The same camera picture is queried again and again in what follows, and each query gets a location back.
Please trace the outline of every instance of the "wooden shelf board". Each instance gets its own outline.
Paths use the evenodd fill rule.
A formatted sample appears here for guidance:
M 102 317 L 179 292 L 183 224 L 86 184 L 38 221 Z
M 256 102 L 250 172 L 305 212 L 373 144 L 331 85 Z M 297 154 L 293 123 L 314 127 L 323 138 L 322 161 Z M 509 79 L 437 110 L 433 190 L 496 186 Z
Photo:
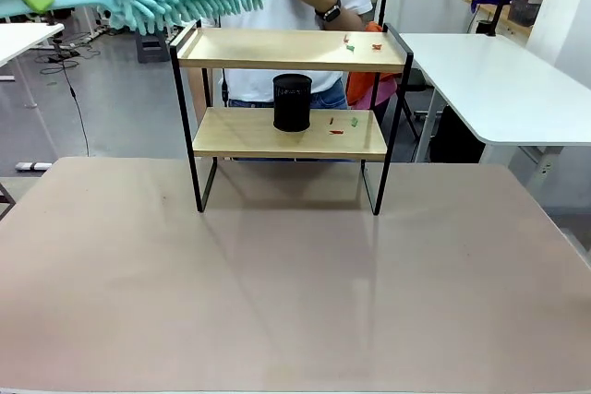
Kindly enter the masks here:
M 463 0 L 463 1 L 466 2 L 467 4 L 472 4 L 473 0 Z M 492 15 L 492 16 L 494 16 L 495 12 L 497 11 L 497 6 L 491 5 L 491 4 L 481 4 L 478 6 L 478 8 L 480 10 Z M 521 34 L 524 34 L 524 36 L 529 37 L 531 35 L 534 27 L 524 27 L 523 25 L 519 25 L 518 23 L 515 23 L 512 20 L 509 20 L 509 9 L 510 9 L 509 5 L 506 5 L 503 7 L 502 13 L 501 13 L 501 19 L 499 20 L 499 22 L 501 24 L 505 25 L 510 30 L 515 31 L 515 32 L 519 32 Z
M 382 45 L 381 50 L 372 44 Z M 393 38 L 381 32 L 198 29 L 179 51 L 181 66 L 197 68 L 398 74 L 404 62 Z
M 196 156 L 383 161 L 386 143 L 370 111 L 312 110 L 310 128 L 284 133 L 273 109 L 210 108 L 193 144 Z M 352 126 L 353 118 L 358 120 Z M 333 135 L 332 130 L 344 134 Z

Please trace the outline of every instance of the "orange fabric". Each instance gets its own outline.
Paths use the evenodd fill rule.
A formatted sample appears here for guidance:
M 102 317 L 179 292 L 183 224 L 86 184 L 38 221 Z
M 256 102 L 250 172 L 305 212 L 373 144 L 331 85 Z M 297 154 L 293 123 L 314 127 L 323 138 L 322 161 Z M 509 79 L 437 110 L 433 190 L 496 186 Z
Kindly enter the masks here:
M 383 28 L 376 22 L 369 22 L 366 32 L 383 32 Z M 392 78 L 394 74 L 384 73 L 380 75 L 380 81 Z M 355 105 L 373 87 L 376 78 L 375 73 L 350 73 L 347 81 L 347 102 L 349 106 Z

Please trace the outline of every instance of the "white t-shirt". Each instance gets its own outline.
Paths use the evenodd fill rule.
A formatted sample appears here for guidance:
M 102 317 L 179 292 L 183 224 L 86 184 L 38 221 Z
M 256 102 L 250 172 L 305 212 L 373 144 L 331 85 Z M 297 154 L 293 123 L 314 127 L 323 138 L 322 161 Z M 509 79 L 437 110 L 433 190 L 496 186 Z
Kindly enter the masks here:
M 341 0 L 343 7 L 357 14 L 371 10 L 371 0 Z M 238 16 L 221 18 L 223 28 L 258 30 L 321 30 L 320 20 L 312 6 L 300 0 L 265 0 L 264 8 Z M 291 71 L 312 79 L 312 92 L 328 90 L 343 75 L 340 72 Z M 272 101 L 272 80 L 285 71 L 227 69 L 225 78 L 230 99 L 239 101 Z

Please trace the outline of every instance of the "person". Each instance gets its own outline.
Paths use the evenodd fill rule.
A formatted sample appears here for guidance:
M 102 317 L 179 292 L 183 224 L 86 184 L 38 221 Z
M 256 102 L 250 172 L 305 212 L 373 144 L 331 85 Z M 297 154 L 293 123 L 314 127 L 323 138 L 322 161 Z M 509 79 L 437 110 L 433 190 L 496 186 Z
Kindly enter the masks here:
M 371 0 L 265 0 L 262 10 L 222 17 L 203 26 L 258 30 L 341 30 L 362 31 L 361 16 L 372 9 Z M 289 71 L 312 79 L 312 108 L 346 109 L 343 73 Z M 285 71 L 224 70 L 229 105 L 263 108 L 273 106 L 272 80 Z M 192 69 L 189 83 L 198 120 L 205 114 L 205 96 L 200 69 Z

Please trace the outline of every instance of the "mesh pen holder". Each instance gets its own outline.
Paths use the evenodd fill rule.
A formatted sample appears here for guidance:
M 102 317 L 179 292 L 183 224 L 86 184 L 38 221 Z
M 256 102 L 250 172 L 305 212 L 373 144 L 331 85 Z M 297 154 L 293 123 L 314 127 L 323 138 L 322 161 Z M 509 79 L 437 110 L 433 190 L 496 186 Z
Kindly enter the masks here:
M 283 74 L 273 79 L 275 128 L 286 133 L 310 127 L 312 79 L 301 74 Z

